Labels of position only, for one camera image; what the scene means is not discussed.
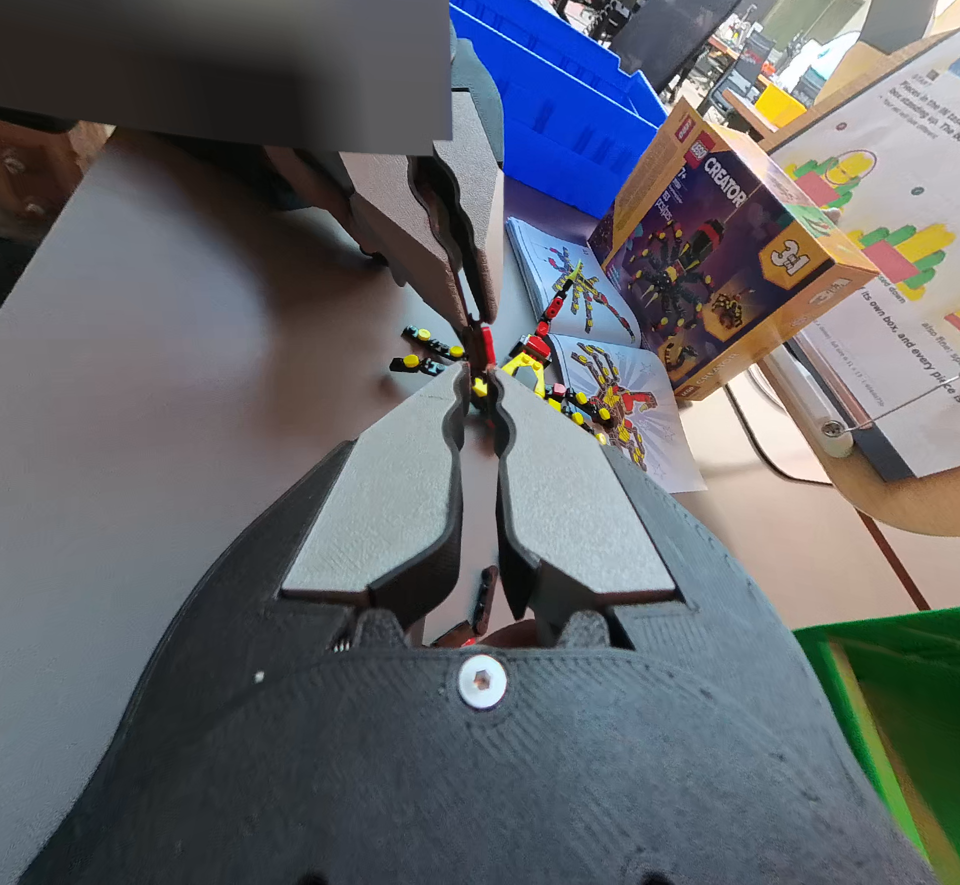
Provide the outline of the white instruction poster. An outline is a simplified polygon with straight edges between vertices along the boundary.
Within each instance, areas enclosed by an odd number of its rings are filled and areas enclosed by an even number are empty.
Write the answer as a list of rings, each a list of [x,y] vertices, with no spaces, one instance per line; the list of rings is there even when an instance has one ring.
[[[771,157],[878,270],[801,355],[889,481],[959,465],[959,36],[947,33]]]

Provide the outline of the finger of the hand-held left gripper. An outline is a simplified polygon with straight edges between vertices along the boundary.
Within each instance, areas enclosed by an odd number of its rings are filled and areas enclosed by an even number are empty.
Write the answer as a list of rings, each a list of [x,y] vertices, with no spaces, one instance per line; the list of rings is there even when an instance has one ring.
[[[460,184],[430,155],[340,153],[357,231],[455,330],[484,321],[484,256]]]
[[[441,192],[462,271],[480,321],[498,316],[503,279],[503,172],[474,98],[453,91],[452,137],[434,142],[450,191]]]

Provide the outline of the large spider instruction booklet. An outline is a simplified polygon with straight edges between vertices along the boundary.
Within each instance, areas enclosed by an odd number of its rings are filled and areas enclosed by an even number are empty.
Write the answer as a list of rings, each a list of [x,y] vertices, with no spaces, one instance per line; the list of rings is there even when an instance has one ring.
[[[671,494],[705,485],[666,368],[585,243],[518,218],[506,236],[536,320],[534,336],[558,383],[546,399],[602,444],[617,448]]]

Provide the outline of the green storage bin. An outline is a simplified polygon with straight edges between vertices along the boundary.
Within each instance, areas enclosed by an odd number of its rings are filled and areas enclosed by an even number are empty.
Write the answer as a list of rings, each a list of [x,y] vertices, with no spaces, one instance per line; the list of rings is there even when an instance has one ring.
[[[959,882],[959,609],[796,629],[855,758],[941,883]]]

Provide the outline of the black computer monitor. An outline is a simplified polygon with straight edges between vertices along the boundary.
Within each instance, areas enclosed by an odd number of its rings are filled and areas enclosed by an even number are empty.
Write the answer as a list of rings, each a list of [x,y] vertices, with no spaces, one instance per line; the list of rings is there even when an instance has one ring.
[[[883,55],[921,40],[939,0],[870,0],[858,42]]]

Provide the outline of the plywood poster stand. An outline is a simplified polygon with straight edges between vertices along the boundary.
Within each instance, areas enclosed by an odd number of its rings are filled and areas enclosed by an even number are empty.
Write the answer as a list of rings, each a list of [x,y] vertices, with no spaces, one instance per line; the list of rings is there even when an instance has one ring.
[[[944,31],[879,58],[872,67],[820,99],[810,111],[766,138],[760,145],[771,149],[811,124],[819,116],[870,86],[879,75],[909,61],[946,34]],[[886,480],[855,440],[852,427],[838,410],[810,362],[790,339],[786,351],[774,351],[760,364],[799,431],[822,461],[827,478],[846,500],[872,519],[894,528],[930,536],[958,537],[959,470],[942,471],[922,478]]]

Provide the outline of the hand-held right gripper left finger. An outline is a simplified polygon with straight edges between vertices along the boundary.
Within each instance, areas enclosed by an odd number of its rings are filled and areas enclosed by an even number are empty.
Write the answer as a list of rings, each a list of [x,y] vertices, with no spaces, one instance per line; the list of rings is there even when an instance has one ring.
[[[470,371],[450,366],[348,443],[280,586],[412,627],[459,580]]]

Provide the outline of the thin black red brick segment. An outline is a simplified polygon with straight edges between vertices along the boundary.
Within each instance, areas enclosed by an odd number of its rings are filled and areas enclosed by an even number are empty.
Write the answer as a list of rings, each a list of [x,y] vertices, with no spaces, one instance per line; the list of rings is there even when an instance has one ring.
[[[476,639],[482,638],[488,631],[497,592],[498,579],[499,569],[497,565],[490,565],[481,571],[477,596],[469,621]]]

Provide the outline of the black yellow brick spider model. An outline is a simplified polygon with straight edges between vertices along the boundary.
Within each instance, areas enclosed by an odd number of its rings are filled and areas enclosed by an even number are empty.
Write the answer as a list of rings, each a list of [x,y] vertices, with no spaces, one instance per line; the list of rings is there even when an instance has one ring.
[[[518,340],[510,351],[509,358],[500,365],[500,369],[510,376],[516,376],[521,370],[528,371],[534,376],[534,393],[541,400],[587,431],[601,445],[609,445],[610,437],[604,427],[610,417],[604,407],[590,405],[584,394],[563,383],[550,386],[546,384],[546,369],[553,361],[551,346],[547,341],[550,328],[563,309],[572,287],[581,283],[581,272],[582,264],[577,264],[573,270],[560,276],[559,289],[543,309],[533,332]],[[389,364],[389,370],[393,373],[436,377],[444,372],[448,365],[466,363],[470,366],[462,344],[443,343],[435,339],[426,328],[409,325],[403,328],[402,336],[416,345],[423,354],[412,351],[394,357]],[[492,402],[490,388],[493,372],[492,369],[486,379],[472,378],[470,375],[470,402],[480,410],[486,410]]]

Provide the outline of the black red brick leg segment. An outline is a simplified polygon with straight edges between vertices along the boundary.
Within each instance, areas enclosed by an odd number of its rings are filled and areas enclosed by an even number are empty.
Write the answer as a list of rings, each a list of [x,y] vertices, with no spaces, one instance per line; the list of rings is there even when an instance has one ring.
[[[461,339],[471,378],[486,379],[488,373],[497,367],[497,354],[490,327],[470,318],[467,327],[462,331]]]

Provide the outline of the yellow storage bin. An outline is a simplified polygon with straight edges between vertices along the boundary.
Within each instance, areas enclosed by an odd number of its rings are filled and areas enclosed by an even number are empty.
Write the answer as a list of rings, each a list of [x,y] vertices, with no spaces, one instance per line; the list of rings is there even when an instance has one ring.
[[[791,122],[804,115],[808,108],[798,99],[778,87],[768,84],[758,95],[755,110],[777,130],[785,128]]]

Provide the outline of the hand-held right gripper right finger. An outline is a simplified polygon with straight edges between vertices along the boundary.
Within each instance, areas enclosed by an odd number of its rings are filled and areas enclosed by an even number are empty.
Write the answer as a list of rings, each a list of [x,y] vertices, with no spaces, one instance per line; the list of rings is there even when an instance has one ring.
[[[677,584],[611,465],[618,452],[579,430],[499,368],[492,422],[498,458],[499,567],[515,618],[552,645],[581,612],[677,601]]]

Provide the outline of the yellow purple toy set box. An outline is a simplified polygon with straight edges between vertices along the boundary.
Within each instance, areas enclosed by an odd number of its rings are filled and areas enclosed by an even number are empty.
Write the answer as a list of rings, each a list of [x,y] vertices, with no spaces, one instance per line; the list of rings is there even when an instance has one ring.
[[[587,243],[679,401],[718,391],[880,273],[752,138],[685,99]]]

